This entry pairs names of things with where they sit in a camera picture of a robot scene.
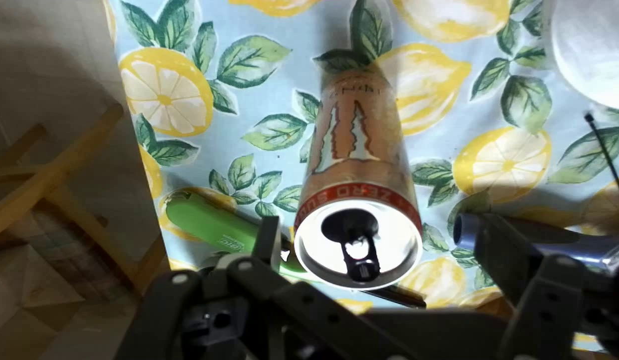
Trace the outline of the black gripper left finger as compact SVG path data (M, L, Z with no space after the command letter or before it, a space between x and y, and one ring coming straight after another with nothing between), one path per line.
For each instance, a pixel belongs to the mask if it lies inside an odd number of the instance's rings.
M360 322L307 284L273 273L279 220L247 256L157 276L115 360L357 360Z

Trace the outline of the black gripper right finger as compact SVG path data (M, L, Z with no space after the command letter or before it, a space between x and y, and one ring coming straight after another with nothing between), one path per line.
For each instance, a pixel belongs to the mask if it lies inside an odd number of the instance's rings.
M460 213L452 241L514 307L498 360L572 360L576 333L619 360L619 238Z

